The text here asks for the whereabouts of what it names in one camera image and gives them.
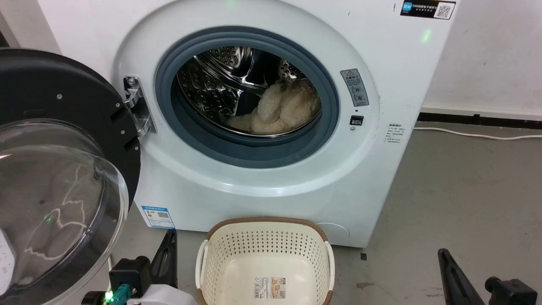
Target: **stainless steel drum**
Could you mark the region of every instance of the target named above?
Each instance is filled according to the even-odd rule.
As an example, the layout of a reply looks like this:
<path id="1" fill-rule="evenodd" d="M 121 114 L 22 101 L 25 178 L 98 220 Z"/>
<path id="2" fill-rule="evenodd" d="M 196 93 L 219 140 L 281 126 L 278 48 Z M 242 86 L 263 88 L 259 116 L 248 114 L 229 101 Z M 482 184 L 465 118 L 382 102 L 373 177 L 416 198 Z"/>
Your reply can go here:
<path id="1" fill-rule="evenodd" d="M 289 134 L 310 123 L 279 133 L 256 133 L 227 124 L 235 116 L 247 115 L 270 85 L 279 79 L 303 80 L 302 71 L 271 53 L 248 47 L 221 47 L 200 53 L 177 73 L 178 85 L 188 102 L 207 121 L 230 132 L 251 137 Z"/>

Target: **door hinge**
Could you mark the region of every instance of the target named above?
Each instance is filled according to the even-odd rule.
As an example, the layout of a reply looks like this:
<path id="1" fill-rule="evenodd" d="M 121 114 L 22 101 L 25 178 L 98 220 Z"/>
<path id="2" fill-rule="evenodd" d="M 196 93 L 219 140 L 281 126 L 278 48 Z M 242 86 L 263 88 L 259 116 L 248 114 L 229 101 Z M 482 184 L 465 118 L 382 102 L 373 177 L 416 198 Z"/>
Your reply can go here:
<path id="1" fill-rule="evenodd" d="M 138 137 L 142 137 L 148 132 L 156 133 L 156 126 L 147 106 L 145 93 L 139 78 L 133 76 L 124 77 L 124 91 L 126 99 L 123 102 L 132 115 Z"/>

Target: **stuffed animal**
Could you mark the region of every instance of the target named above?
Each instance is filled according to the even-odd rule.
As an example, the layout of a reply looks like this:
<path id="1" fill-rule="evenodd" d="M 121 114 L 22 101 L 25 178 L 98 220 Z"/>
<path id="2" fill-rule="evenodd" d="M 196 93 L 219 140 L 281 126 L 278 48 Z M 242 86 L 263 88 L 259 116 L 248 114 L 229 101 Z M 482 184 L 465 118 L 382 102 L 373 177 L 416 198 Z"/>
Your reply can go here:
<path id="1" fill-rule="evenodd" d="M 251 114 L 231 117 L 228 125 L 255 134 L 278 134 L 302 126 L 320 109 L 310 81 L 280 79 L 267 88 Z"/>

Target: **transparent door glass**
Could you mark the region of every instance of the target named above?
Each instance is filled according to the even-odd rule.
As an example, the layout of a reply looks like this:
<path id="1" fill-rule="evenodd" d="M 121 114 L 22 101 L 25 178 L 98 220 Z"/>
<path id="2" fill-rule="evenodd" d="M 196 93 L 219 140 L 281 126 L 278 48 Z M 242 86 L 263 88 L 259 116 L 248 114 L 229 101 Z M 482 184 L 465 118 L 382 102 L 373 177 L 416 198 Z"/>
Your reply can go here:
<path id="1" fill-rule="evenodd" d="M 0 304 L 55 303 L 107 259 L 124 223 L 121 174 L 83 132 L 0 127 Z"/>

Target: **floor stain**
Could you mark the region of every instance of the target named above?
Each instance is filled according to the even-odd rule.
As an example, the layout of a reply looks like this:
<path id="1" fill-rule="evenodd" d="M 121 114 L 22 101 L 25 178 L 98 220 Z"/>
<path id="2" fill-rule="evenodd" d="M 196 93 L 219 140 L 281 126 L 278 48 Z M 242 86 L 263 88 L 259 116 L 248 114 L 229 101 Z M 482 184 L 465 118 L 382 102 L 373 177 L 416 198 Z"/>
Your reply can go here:
<path id="1" fill-rule="evenodd" d="M 369 283 L 369 282 L 361 282 L 361 283 L 357 283 L 356 284 L 356 287 L 359 288 L 359 289 L 363 289 L 367 286 L 374 286 L 375 284 L 374 283 Z"/>

